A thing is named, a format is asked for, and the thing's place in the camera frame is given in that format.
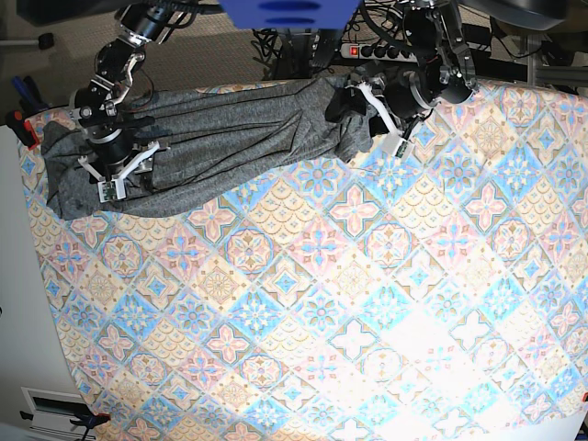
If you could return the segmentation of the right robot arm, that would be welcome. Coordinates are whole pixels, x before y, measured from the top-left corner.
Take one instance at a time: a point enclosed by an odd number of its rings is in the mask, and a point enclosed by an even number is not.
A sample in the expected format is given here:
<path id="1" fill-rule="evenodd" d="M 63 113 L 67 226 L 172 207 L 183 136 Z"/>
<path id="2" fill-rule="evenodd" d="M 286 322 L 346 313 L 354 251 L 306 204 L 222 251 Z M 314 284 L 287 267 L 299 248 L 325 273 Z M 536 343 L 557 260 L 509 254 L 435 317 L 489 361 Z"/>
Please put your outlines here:
<path id="1" fill-rule="evenodd" d="M 73 95 L 73 116 L 96 156 L 80 165 L 98 184 L 115 187 L 137 152 L 119 107 L 144 63 L 145 46 L 190 26 L 203 8 L 199 1 L 140 1 L 119 9 L 121 31 L 96 56 L 89 85 Z"/>

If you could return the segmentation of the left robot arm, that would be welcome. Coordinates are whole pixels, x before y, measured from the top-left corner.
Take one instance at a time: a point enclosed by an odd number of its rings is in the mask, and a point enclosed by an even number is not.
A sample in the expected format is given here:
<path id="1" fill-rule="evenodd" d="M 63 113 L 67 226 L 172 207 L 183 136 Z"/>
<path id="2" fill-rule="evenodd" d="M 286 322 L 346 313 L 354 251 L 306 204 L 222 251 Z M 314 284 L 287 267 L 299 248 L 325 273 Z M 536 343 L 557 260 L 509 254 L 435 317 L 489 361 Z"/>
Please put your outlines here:
<path id="1" fill-rule="evenodd" d="M 477 91 L 457 2 L 362 1 L 352 20 L 377 39 L 340 49 L 358 65 L 335 92 L 327 121 L 339 123 L 373 108 L 372 133 L 407 140 L 440 101 L 459 104 Z"/>

